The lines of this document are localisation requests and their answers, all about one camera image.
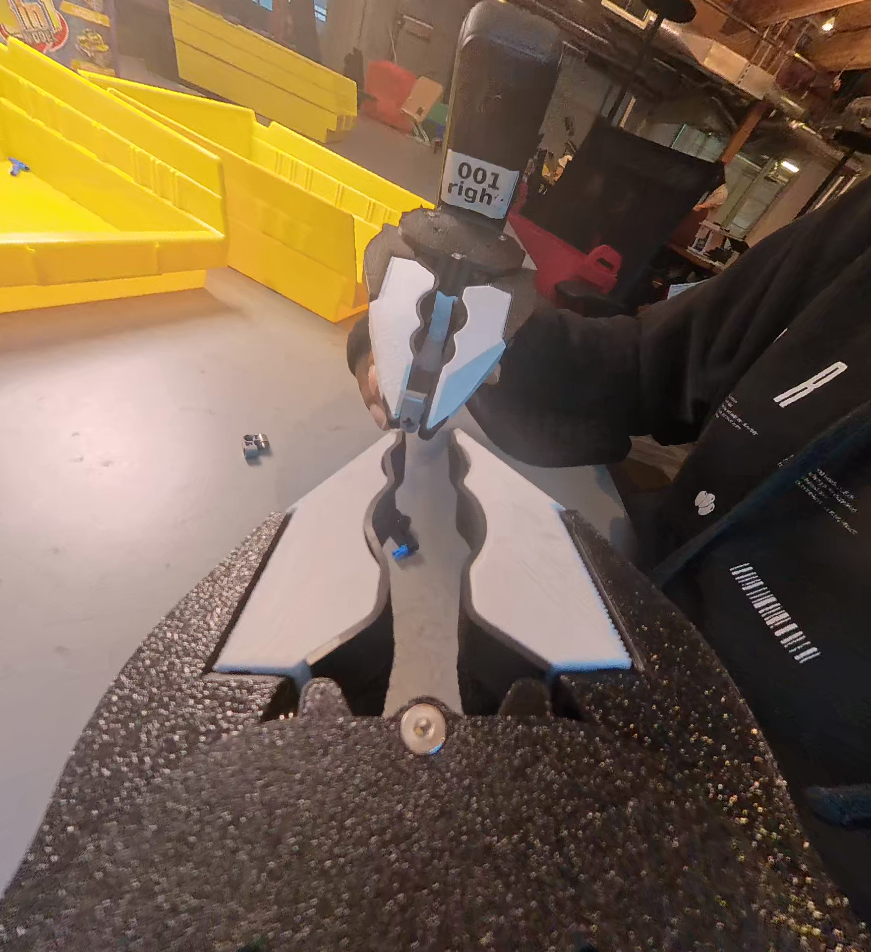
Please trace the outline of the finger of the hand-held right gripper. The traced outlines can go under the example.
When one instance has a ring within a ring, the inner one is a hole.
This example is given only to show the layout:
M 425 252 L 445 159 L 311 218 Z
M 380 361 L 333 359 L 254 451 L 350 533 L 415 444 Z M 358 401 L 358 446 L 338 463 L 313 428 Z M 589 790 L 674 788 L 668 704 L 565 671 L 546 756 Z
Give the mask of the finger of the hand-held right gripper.
M 370 341 L 385 410 L 396 426 L 396 414 L 408 387 L 415 359 L 412 339 L 424 326 L 421 303 L 434 291 L 436 277 L 422 264 L 391 258 L 381 290 L 369 308 Z
M 424 439 L 433 436 L 486 382 L 506 348 L 512 290 L 468 286 L 455 302 L 461 305 L 464 320 L 447 334 L 419 426 Z

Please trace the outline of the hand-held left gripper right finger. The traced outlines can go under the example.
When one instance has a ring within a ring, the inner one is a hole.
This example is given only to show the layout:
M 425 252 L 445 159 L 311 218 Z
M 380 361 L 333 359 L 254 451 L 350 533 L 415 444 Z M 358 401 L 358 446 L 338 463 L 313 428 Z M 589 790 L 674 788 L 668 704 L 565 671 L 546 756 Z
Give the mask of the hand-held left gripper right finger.
M 561 679 L 624 678 L 634 645 L 602 586 L 596 531 L 464 431 L 449 446 L 462 571 L 457 675 L 462 710 L 502 711 L 528 682 L 555 708 Z

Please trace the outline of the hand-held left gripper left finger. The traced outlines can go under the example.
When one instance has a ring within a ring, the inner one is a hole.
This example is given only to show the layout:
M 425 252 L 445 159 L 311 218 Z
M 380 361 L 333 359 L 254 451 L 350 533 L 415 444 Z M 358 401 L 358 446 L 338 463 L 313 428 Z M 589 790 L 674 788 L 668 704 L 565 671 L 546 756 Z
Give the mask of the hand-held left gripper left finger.
M 298 696 L 333 681 L 379 716 L 394 664 L 384 544 L 397 522 L 405 436 L 389 432 L 287 511 L 213 655 L 219 676 L 275 676 Z

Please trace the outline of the grey desk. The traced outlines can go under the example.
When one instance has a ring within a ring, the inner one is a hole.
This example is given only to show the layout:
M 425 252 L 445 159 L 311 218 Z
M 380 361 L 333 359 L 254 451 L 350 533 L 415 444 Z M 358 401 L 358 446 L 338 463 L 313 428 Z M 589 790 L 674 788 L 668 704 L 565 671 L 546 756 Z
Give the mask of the grey desk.
M 378 439 L 347 333 L 229 269 L 0 315 L 0 892 L 141 640 Z M 271 442 L 256 465 L 248 433 Z

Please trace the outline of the person's right hand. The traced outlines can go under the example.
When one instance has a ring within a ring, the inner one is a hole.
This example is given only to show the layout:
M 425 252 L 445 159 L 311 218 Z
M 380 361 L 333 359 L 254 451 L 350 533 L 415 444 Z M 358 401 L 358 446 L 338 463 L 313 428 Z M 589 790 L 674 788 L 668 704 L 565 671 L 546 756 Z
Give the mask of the person's right hand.
M 381 430 L 388 430 L 390 421 L 377 380 L 368 317 L 356 322 L 349 331 L 346 353 L 348 369 L 356 380 L 360 396 L 370 412 L 370 417 Z

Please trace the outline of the beige folding chair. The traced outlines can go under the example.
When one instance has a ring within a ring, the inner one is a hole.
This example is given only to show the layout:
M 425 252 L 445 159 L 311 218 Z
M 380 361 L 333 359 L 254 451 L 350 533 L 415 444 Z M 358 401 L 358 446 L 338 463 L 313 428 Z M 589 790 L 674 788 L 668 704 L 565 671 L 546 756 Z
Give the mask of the beige folding chair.
M 441 102 L 443 87 L 428 76 L 419 76 L 415 79 L 408 97 L 401 107 L 401 113 L 408 117 L 412 126 L 414 138 L 430 145 L 432 140 L 424 129 L 424 123 L 431 110 Z

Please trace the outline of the red chair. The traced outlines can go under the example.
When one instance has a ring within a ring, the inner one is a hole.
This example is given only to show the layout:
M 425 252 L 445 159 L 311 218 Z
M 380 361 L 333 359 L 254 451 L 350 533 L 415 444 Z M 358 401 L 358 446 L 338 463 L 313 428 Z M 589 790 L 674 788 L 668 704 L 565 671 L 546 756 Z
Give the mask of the red chair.
M 409 98 L 416 75 L 388 61 L 370 61 L 366 66 L 365 98 L 360 114 L 402 133 L 413 129 L 411 118 L 402 107 Z

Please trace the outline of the wide yellow bin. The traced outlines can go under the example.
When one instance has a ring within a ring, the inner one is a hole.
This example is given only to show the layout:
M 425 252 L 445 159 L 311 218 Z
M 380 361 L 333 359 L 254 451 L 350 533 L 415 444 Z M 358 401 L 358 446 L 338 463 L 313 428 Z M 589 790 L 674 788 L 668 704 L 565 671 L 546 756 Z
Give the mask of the wide yellow bin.
M 330 322 L 367 310 L 364 254 L 382 227 L 432 208 L 284 125 L 263 125 L 250 109 L 80 74 L 221 159 L 229 267 Z
M 222 161 L 81 71 L 0 39 L 0 314 L 197 290 L 226 266 Z

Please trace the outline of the black partition panel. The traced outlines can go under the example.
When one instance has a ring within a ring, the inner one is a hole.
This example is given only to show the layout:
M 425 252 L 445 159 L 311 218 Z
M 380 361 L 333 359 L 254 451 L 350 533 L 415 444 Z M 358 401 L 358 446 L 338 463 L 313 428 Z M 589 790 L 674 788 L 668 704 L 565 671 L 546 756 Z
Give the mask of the black partition panel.
M 582 252 L 622 258 L 610 296 L 629 303 L 659 249 L 692 208 L 725 183 L 725 166 L 659 145 L 604 119 L 591 126 L 533 220 Z

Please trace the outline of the stack of yellow bins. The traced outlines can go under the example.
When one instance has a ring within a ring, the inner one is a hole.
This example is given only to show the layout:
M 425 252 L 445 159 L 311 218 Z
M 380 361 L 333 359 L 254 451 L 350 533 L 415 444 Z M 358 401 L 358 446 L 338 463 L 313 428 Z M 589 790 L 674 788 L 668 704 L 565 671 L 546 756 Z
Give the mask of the stack of yellow bins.
M 322 144 L 353 128 L 357 86 L 204 6 L 171 1 L 180 79 Z

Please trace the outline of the person's black hoodie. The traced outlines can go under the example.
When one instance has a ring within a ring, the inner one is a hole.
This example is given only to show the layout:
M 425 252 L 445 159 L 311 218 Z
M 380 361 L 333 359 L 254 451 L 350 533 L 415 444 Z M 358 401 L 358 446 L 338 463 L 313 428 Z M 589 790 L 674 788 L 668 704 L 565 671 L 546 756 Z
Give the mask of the person's black hoodie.
M 750 705 L 871 931 L 871 175 L 640 315 L 642 418 L 694 443 L 642 565 Z

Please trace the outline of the colourful toy box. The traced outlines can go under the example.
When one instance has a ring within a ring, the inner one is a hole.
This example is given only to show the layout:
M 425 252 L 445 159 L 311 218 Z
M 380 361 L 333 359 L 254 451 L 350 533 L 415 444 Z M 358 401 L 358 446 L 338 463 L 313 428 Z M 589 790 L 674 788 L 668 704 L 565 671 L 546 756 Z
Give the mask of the colourful toy box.
M 11 27 L 0 23 L 0 37 L 14 37 L 73 70 L 116 76 L 116 26 L 112 1 L 9 1 Z

